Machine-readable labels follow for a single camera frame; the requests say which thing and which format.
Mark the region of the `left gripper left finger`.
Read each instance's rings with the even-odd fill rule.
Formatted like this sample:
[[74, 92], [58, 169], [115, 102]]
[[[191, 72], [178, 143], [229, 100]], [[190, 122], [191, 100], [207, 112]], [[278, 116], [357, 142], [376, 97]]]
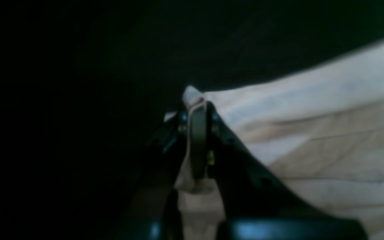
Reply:
[[175, 181], [185, 152], [188, 112], [184, 105], [158, 126], [140, 154], [140, 170], [119, 227], [120, 240], [183, 240]]

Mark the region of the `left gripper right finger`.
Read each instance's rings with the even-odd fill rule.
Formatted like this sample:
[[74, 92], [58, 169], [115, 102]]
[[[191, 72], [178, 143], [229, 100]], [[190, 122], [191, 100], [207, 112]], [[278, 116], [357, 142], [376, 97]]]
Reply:
[[217, 183], [226, 220], [218, 240], [367, 240], [358, 220], [334, 217], [294, 194], [261, 164], [207, 103], [209, 174]]

